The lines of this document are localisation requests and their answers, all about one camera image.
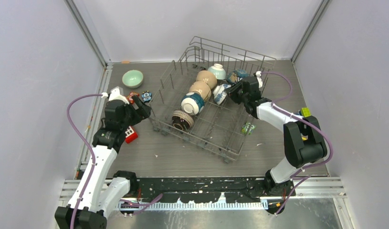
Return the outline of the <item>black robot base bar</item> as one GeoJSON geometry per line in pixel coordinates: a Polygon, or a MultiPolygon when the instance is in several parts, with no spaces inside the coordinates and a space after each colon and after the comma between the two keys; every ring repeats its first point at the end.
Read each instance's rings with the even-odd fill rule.
{"type": "Polygon", "coordinates": [[[291,196],[292,181],[275,184],[269,174],[264,177],[142,177],[132,181],[125,195],[138,204],[149,203],[161,196],[159,203],[227,204],[259,203],[272,197],[268,212],[282,212],[282,204],[291,196]]]}

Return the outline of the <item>blue floral white bowl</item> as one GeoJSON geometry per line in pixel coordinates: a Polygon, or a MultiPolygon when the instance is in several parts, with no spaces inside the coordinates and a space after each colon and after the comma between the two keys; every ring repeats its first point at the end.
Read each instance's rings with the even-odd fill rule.
{"type": "Polygon", "coordinates": [[[223,83],[221,85],[218,85],[215,87],[213,91],[213,96],[214,96],[214,102],[217,105],[220,105],[226,98],[227,93],[225,92],[225,89],[230,88],[230,84],[223,83]]]}

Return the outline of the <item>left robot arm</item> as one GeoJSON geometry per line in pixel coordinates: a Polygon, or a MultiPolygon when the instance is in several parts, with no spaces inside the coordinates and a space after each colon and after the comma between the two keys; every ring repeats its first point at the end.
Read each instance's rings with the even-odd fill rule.
{"type": "Polygon", "coordinates": [[[151,107],[138,96],[130,104],[124,96],[109,98],[105,116],[91,143],[84,143],[91,153],[78,188],[67,206],[58,207],[54,218],[61,229],[105,229],[110,214],[117,209],[123,196],[134,197],[138,192],[134,172],[118,171],[110,186],[102,190],[108,171],[127,138],[128,128],[150,117],[151,107]]]}

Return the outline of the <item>brown ribbed bowl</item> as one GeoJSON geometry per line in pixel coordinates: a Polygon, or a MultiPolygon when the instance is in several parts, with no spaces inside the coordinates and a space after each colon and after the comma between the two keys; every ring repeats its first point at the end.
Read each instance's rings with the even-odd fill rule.
{"type": "Polygon", "coordinates": [[[194,125],[194,119],[183,110],[175,110],[172,114],[172,125],[179,130],[186,131],[194,125]]]}

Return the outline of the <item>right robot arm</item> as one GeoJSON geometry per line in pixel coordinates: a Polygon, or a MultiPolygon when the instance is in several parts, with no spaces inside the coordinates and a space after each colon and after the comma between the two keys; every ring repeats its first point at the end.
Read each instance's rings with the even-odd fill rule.
{"type": "Polygon", "coordinates": [[[262,97],[256,77],[243,78],[225,89],[225,93],[236,104],[243,104],[248,114],[283,133],[284,158],[266,172],[263,181],[266,194],[281,194],[291,184],[292,176],[303,166],[326,157],[328,149],[319,133],[318,120],[313,116],[304,118],[294,115],[276,106],[272,100],[262,97]]]}

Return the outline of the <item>pale green celadon bowl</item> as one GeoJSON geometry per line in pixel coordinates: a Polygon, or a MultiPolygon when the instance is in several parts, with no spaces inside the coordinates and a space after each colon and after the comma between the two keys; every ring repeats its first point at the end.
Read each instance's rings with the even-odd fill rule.
{"type": "Polygon", "coordinates": [[[144,80],[144,75],[139,70],[130,70],[122,76],[122,83],[131,89],[141,86],[144,80]]]}

